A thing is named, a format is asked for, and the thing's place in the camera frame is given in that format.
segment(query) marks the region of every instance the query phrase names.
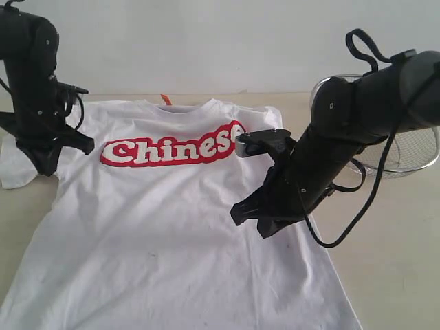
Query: beige table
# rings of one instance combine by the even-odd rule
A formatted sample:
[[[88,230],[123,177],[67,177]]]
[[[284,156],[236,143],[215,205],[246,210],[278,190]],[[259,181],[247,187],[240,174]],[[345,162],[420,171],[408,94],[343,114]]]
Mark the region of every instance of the beige table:
[[[294,138],[309,123],[307,93],[170,96],[181,105],[197,104],[209,97],[246,106],[273,105],[281,110],[285,127]],[[88,100],[139,98],[162,102],[159,96],[92,96]],[[8,109],[10,101],[0,99],[0,110]],[[440,324],[439,166],[385,180],[363,220],[342,245],[330,251],[347,295],[367,330],[437,329]],[[354,173],[345,170],[338,182],[348,185],[357,180]],[[314,212],[326,241],[334,240],[357,213],[371,183],[369,179],[355,194],[334,194]],[[56,185],[53,177],[39,177],[24,188],[0,189],[0,301],[32,233],[50,210]]]

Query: shirt label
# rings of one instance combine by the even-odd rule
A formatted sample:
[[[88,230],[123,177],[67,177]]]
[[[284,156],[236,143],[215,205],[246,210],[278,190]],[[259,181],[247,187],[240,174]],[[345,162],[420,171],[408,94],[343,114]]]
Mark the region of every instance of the shirt label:
[[[208,164],[230,156],[235,149],[235,137],[245,132],[243,125],[233,120],[198,140],[163,137],[154,143],[149,137],[140,137],[110,141],[105,144],[100,161],[115,167]]]

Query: white wall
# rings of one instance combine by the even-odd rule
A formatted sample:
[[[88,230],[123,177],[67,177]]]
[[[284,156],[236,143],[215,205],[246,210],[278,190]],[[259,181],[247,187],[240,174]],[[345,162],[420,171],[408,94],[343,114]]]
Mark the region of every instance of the white wall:
[[[344,42],[357,27],[387,55],[440,50],[439,0],[27,0],[17,6],[52,21],[61,37],[58,77],[94,94],[309,91],[325,76],[367,71]]]

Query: orange tag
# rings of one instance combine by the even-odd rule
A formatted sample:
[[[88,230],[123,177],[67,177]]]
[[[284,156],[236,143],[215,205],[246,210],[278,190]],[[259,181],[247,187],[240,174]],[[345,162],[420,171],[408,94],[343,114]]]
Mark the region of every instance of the orange tag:
[[[166,105],[173,105],[170,101],[170,98],[168,97],[168,95],[165,94],[160,94],[160,96],[162,97],[162,100],[164,100]]]

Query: white t-shirt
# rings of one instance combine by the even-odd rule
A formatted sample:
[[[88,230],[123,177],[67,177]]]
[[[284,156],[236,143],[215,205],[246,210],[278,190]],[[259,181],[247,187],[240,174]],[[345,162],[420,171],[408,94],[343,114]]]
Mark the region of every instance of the white t-shirt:
[[[88,103],[81,131],[96,148],[63,149],[0,329],[360,329],[303,223],[263,240],[230,218],[272,165],[237,157],[234,137],[273,127],[272,107]],[[3,185],[29,181],[0,160]]]

